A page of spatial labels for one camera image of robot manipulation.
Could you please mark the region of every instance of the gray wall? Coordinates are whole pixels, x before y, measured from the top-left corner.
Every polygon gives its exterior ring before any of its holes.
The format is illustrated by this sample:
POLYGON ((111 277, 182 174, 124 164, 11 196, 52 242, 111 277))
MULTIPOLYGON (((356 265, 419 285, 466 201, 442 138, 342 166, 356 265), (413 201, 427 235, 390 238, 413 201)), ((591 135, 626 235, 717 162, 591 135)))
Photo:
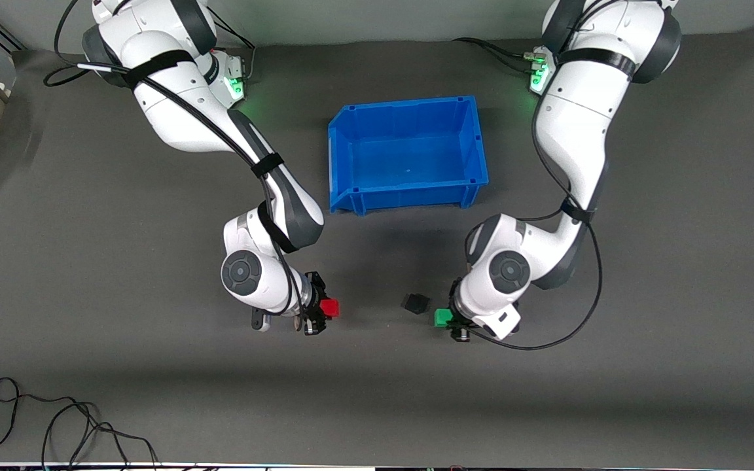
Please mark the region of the gray wall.
MULTIPOLYGON (((0 22, 31 48, 50 50, 69 0, 0 0, 0 22)), ((210 5, 257 44, 338 44, 458 36, 536 38, 552 0, 210 0, 210 5)), ((683 0, 677 18, 685 33, 729 33, 754 27, 754 0, 683 0)), ((92 25, 81 0, 63 31, 61 50, 80 53, 92 25)), ((220 35, 223 44, 234 44, 220 35)))

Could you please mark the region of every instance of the gray tabletop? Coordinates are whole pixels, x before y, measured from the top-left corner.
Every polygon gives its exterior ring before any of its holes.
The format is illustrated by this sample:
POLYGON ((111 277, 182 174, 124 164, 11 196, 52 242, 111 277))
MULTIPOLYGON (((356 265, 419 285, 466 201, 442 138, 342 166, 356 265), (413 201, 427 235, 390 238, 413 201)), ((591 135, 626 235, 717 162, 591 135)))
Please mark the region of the gray tabletop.
MULTIPOLYGON (((574 340, 535 353, 458 345, 400 309, 407 292, 446 301, 474 224, 562 199, 532 149, 526 78, 484 51, 260 50, 240 108, 325 208, 327 123, 343 105, 479 105, 491 183, 476 205, 326 215, 318 244, 288 257, 342 302, 316 338, 288 322, 252 331, 221 287, 222 226, 261 199, 238 158, 170 149, 127 90, 93 75, 44 89, 53 58, 16 59, 0 130, 0 375, 31 393, 97 402, 164 461, 754 469, 754 30, 686 38, 665 77, 630 89, 595 224, 601 305, 574 340)), ((524 296, 511 340, 567 333, 595 284, 584 250, 566 286, 524 296)), ((38 459, 53 411, 26 404, 0 460, 38 459)), ((0 405, 0 435, 8 416, 0 405)), ((63 458, 81 423, 60 425, 63 458)), ((89 459, 117 458, 101 439, 89 459)))

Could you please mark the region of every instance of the white robotic arm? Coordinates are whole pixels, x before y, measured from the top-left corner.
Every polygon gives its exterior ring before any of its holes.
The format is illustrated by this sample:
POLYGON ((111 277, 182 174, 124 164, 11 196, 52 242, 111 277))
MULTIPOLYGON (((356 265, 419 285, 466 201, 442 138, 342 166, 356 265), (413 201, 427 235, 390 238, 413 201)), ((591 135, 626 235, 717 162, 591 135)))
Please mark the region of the white robotic arm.
POLYGON ((267 201, 225 224, 225 289, 255 308, 253 328, 266 330, 272 315, 299 316, 306 323, 305 334, 320 333, 325 320, 336 314, 324 308, 329 300, 324 284, 317 274, 291 269, 278 247, 291 253, 314 244, 324 225, 322 211, 248 117, 230 109, 234 96, 218 94, 230 86, 233 70, 227 68, 224 75, 221 64, 231 59, 210 52, 216 36, 206 2, 101 0, 93 2, 93 13, 99 24, 84 35, 87 57, 131 69, 125 75, 99 74, 134 91, 156 134, 185 152, 238 152, 264 185, 267 201), (211 77, 203 71, 210 71, 211 77), (191 105, 231 145, 141 77, 191 105))
POLYGON ((668 5, 656 0, 556 0, 543 39, 556 74, 532 131, 544 163, 550 158, 569 179, 564 213, 555 232, 508 215, 479 224, 465 247, 471 270, 451 294, 458 324, 483 327, 499 340, 517 328, 516 302, 529 283, 550 289, 571 277, 598 208, 607 129, 629 83, 646 83, 670 66, 681 33, 668 5))

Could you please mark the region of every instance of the cable tie strap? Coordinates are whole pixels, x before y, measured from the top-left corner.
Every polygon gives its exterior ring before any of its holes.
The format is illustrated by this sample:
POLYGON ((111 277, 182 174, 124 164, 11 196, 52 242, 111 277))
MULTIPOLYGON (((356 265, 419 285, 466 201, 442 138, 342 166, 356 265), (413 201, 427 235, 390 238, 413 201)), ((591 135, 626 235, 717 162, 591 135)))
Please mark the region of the cable tie strap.
POLYGON ((266 211, 266 201, 261 202, 258 206, 258 218, 260 219, 261 226, 264 226, 266 233, 270 235, 270 239, 272 239, 275 244, 278 244, 278 247, 281 247, 281 250, 283 250, 284 253, 293 253, 298 250, 296 247, 293 247, 293 244, 290 243, 290 239, 287 239, 287 236, 284 235, 281 228, 276 226, 276 223, 272 221, 272 217, 270 217, 269 212, 266 211))
POLYGON ((592 218, 595 217, 595 209, 593 209, 592 211, 587 211, 586 209, 580 209, 577 206, 572 205, 572 203, 569 202, 568 198, 563 200, 563 204, 560 205, 560 210, 566 213, 568 217, 573 218, 573 220, 580 221, 586 224, 591 223, 592 218))
POLYGON ((254 173, 257 178, 262 179, 264 175, 272 172, 275 167, 281 164, 284 164, 284 159, 281 158, 281 155, 278 152, 273 152, 266 157, 261 158, 257 164, 252 165, 251 169, 252 173, 254 173))
POLYGON ((636 71, 636 63, 633 62, 628 56, 619 54, 611 50, 600 50, 599 48, 580 48, 580 50, 568 50, 563 54, 560 54, 560 60, 557 65, 561 66, 567 62, 576 62, 579 60, 586 60, 589 62, 598 62, 609 65, 619 69, 619 71, 625 72, 628 77, 633 77, 636 71))
POLYGON ((194 62, 194 58, 191 54, 188 54, 186 50, 170 50, 153 57, 149 61, 142 63, 138 67, 130 69, 129 72, 123 74, 126 86, 130 90, 134 89, 138 85, 138 82, 149 77, 151 74, 155 74, 171 67, 176 67, 180 62, 194 62))

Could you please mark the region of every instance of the blue plastic bin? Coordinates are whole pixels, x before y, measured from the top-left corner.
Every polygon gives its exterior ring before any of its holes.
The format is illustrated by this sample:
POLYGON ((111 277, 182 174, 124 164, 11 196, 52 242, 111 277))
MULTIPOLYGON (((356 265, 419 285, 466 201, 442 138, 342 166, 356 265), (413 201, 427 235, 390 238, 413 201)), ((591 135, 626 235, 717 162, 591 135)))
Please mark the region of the blue plastic bin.
POLYGON ((327 133, 331 212, 467 208, 488 184, 472 96, 347 105, 327 133))

